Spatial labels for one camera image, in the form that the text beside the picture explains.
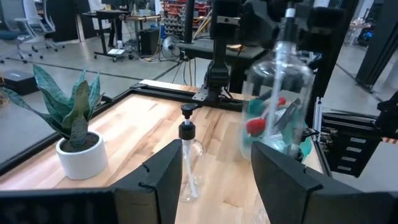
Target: floor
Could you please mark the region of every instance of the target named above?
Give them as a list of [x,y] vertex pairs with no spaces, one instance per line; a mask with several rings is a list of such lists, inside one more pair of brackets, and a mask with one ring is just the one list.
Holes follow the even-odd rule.
[[[0,49],[3,53],[5,52],[3,49],[10,49],[10,46],[0,42]],[[196,81],[196,86],[200,86],[209,63],[208,60],[198,58],[195,75],[194,61],[191,62],[191,69],[189,69],[188,63],[185,65],[185,69],[184,64],[178,66],[175,62],[145,63],[140,60],[125,59],[113,63],[110,58],[93,58],[93,51],[100,49],[101,45],[98,39],[69,44],[59,52],[43,49],[40,53],[43,54],[44,59],[39,59],[34,55],[28,59],[29,63],[27,64],[23,64],[18,58],[7,60],[5,64],[0,64],[0,71],[32,72],[32,64],[36,63],[43,66],[54,77],[61,89],[70,93],[72,83],[83,69],[88,68],[87,78],[91,80],[99,72],[102,91],[107,96],[114,97],[142,79],[183,84],[185,75],[185,81],[188,84],[192,81],[194,85]],[[371,115],[379,114],[376,109],[379,103],[378,98],[388,99],[391,97],[388,95],[389,93],[382,91],[385,87],[380,87],[385,83],[375,85],[375,88],[377,86],[380,91],[375,93],[377,95],[372,95],[357,86],[353,78],[361,65],[365,51],[366,49],[359,47],[342,48],[324,97],[324,108]],[[27,95],[24,99],[34,108],[45,110],[39,92]],[[11,158],[19,151],[52,133],[52,130],[36,115],[14,105],[0,109],[0,127],[3,130],[0,135],[0,148],[2,149],[0,162]],[[393,161],[397,156],[397,145],[381,143],[361,177],[356,179],[336,173],[334,177],[363,191],[398,190],[398,179],[391,172],[398,168],[396,162]]]

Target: clear plastic bottle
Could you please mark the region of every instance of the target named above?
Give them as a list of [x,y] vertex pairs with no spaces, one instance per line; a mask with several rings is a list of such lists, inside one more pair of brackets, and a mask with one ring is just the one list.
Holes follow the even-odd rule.
[[[248,103],[243,107],[241,153],[246,159],[254,141],[287,154],[300,145],[313,80],[297,57],[296,44],[289,41],[278,41],[250,68],[243,90]],[[306,155],[311,145],[300,148]]]
[[182,183],[180,201],[192,202],[200,196],[203,184],[205,150],[203,144],[195,139],[195,125],[190,121],[193,110],[199,108],[196,103],[181,106],[185,121],[178,127],[178,135],[182,140]]
[[191,202],[200,196],[203,185],[203,144],[196,139],[183,140],[183,167],[180,201]]

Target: white pot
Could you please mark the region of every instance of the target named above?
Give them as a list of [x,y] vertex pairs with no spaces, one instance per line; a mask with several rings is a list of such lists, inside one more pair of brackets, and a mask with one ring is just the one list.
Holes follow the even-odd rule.
[[58,157],[67,177],[73,180],[83,180],[94,177],[102,172],[108,164],[104,139],[100,133],[90,131],[99,137],[95,146],[82,152],[64,152],[61,150],[61,139],[56,145]]

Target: black box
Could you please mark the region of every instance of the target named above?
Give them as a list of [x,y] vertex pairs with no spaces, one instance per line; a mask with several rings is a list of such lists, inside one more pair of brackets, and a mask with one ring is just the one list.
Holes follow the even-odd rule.
[[33,74],[18,70],[3,72],[4,87],[24,96],[38,91]]
[[154,55],[159,40],[159,28],[145,29],[139,33],[141,37],[141,55]]

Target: plant leaf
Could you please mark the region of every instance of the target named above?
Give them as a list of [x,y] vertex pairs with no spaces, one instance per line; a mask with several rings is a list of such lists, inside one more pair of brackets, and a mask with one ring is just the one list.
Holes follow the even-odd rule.
[[62,102],[57,101],[55,98],[52,97],[52,95],[44,88],[39,87],[39,90],[42,92],[43,97],[46,99],[45,102],[45,106],[47,107],[47,110],[49,111],[50,115],[52,116],[61,116],[62,119],[68,115],[68,113],[71,111],[71,109],[63,104]]
[[58,102],[67,105],[69,99],[66,94],[60,89],[54,79],[42,67],[33,65],[33,73],[35,75],[36,84],[44,90],[47,90],[53,98]]
[[70,108],[73,108],[73,100],[75,99],[75,94],[76,94],[77,86],[78,86],[82,81],[84,81],[84,79],[85,79],[85,77],[86,77],[86,72],[87,72],[87,70],[88,70],[88,67],[86,67],[86,68],[84,69],[84,71],[80,74],[79,79],[78,79],[78,80],[76,81],[76,83],[73,85],[72,94],[70,95],[70,98],[69,98],[69,101],[68,101],[68,106],[69,106]]
[[101,99],[102,99],[102,96],[104,95],[104,93],[103,94],[101,94],[97,99],[96,99],[96,101],[93,103],[93,107],[91,107],[91,105],[90,105],[90,113],[89,113],[89,115],[88,115],[88,121],[89,120],[91,120],[91,118],[93,117],[93,113],[94,113],[94,111],[95,111],[95,108],[97,108],[97,105],[101,102]]
[[72,122],[69,144],[73,148],[81,147],[86,142],[87,130],[88,123],[85,117],[82,114],[77,116]]
[[91,119],[91,112],[94,111],[98,104],[98,97],[100,96],[100,89],[101,89],[101,83],[100,83],[100,75],[97,74],[95,77],[94,81],[90,85],[90,96],[89,96],[89,103],[90,103],[90,114],[86,117],[86,120],[89,121]]
[[38,116],[40,116],[49,126],[58,132],[65,139],[69,138],[69,134],[63,132],[62,127],[57,123],[55,119],[53,119],[49,114],[38,112],[37,110],[30,107],[21,96],[19,96],[16,92],[9,90],[7,88],[1,88],[1,90],[8,96],[9,100],[13,102],[15,105],[20,106],[21,108],[25,108]]
[[88,116],[90,113],[90,105],[88,102],[89,86],[86,80],[81,82],[76,89],[75,101],[71,112],[64,117],[62,121],[62,128],[71,130],[73,121],[79,116]]

